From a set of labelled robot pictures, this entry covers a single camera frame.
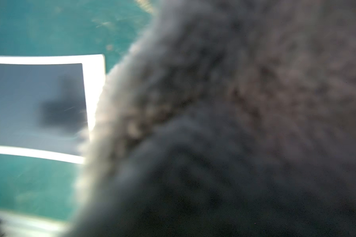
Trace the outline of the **blue wiping cloth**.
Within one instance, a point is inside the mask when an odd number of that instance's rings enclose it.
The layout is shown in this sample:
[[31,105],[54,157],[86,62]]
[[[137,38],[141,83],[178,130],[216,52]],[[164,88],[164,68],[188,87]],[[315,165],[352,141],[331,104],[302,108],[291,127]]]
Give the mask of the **blue wiping cloth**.
[[65,237],[356,237],[356,1],[160,1],[95,121]]

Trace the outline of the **white frame drawing tablet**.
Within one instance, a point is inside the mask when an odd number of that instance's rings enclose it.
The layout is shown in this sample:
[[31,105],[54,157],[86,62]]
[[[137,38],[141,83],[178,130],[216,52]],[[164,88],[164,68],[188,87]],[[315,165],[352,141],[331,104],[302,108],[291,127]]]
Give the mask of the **white frame drawing tablet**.
[[81,164],[105,72],[102,54],[0,56],[0,154]]

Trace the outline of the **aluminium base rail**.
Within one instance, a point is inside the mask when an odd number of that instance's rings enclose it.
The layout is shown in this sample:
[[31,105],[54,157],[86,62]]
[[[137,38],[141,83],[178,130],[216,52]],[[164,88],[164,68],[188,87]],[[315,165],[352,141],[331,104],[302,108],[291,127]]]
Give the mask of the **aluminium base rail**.
[[0,210],[0,237],[58,237],[64,222]]

